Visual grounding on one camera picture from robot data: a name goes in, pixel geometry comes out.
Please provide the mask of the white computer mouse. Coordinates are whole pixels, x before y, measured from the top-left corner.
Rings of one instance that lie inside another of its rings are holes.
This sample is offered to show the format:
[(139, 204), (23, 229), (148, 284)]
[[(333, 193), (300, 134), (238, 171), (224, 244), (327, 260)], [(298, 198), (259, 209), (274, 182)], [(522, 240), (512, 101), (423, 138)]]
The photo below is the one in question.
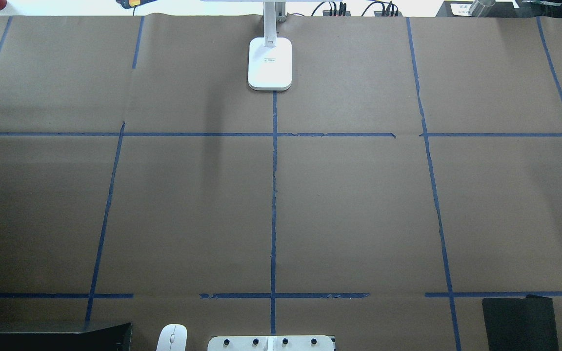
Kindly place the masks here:
[(160, 332), (156, 351), (185, 351), (187, 334), (187, 329), (184, 325), (165, 325)]

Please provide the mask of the grey laptop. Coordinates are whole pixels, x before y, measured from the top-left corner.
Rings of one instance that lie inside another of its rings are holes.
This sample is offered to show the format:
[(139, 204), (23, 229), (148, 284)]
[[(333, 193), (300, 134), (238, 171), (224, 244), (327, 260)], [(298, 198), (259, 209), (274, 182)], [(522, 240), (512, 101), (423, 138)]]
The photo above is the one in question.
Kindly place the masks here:
[(131, 322), (0, 324), (0, 351), (129, 351)]

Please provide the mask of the black mouse pad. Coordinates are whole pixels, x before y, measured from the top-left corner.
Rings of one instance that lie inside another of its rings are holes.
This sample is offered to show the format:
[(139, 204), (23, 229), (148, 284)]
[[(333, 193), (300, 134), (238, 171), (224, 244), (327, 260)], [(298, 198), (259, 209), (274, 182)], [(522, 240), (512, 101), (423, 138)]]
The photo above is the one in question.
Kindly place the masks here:
[(482, 313), (491, 351), (559, 350), (553, 299), (486, 297)]

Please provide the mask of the white desk lamp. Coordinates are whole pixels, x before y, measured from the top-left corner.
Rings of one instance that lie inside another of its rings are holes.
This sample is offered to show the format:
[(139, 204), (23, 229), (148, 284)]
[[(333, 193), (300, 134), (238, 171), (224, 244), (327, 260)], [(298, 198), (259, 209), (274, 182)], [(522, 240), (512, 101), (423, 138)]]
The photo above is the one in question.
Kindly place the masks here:
[(292, 85), (292, 43), (279, 37), (277, 24), (286, 21), (287, 0), (222, 0), (222, 3), (259, 3), (263, 36), (248, 45), (247, 83), (253, 91), (287, 91)]

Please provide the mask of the far orange black usb hub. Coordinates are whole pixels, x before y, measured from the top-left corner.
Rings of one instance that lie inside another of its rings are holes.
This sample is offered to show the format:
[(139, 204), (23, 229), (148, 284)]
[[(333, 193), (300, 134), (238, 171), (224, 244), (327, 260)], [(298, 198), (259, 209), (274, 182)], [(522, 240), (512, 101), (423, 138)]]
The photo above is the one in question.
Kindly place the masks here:
[(329, 1), (329, 2), (326, 2), (326, 4), (328, 4), (329, 9), (323, 10), (322, 16), (325, 16), (325, 17), (350, 17), (352, 15), (351, 12), (348, 10), (348, 3), (347, 2)]

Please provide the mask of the orange black usb hub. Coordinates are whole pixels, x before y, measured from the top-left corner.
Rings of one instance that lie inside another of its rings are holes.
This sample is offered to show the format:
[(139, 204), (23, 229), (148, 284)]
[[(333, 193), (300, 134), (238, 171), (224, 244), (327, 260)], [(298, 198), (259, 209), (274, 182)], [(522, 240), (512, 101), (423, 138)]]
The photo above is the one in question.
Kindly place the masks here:
[(325, 17), (350, 17), (352, 15), (351, 12), (348, 10), (348, 3), (347, 2), (329, 1), (329, 2), (326, 2), (326, 4), (328, 4), (329, 9), (323, 10), (322, 16), (325, 16)]
[(375, 1), (373, 4), (381, 7), (373, 11), (375, 17), (402, 17), (399, 7), (392, 1)]

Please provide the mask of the near orange black usb hub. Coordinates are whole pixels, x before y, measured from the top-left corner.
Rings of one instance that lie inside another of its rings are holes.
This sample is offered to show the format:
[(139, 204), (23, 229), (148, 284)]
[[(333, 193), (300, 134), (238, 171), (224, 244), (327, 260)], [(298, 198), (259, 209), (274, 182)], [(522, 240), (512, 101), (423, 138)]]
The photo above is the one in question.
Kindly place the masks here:
[(381, 7), (373, 11), (375, 17), (402, 17), (399, 7), (392, 1), (375, 1), (373, 4)]

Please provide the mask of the dark blue patterned pouch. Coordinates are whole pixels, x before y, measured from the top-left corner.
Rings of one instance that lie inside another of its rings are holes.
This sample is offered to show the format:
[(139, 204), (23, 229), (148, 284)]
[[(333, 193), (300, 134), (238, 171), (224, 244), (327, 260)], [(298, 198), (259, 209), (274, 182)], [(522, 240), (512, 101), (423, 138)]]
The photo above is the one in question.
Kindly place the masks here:
[(116, 0), (116, 3), (123, 9), (133, 9), (134, 7), (143, 6), (156, 0)]

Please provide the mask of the black box under cylinder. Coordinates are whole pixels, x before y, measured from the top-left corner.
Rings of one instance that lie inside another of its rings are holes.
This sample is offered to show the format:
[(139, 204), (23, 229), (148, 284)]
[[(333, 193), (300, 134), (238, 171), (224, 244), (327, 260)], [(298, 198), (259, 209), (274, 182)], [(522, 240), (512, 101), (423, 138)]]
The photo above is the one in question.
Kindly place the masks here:
[(435, 17), (517, 18), (513, 2), (498, 0), (444, 0)]

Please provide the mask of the silver metal cylinder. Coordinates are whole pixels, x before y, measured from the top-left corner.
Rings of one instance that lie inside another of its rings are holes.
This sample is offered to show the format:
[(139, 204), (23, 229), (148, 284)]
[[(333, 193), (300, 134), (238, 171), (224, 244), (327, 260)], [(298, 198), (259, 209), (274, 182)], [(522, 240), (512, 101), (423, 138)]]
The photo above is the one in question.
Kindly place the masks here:
[(468, 15), (475, 18), (485, 18), (491, 13), (495, 0), (473, 0), (468, 8)]

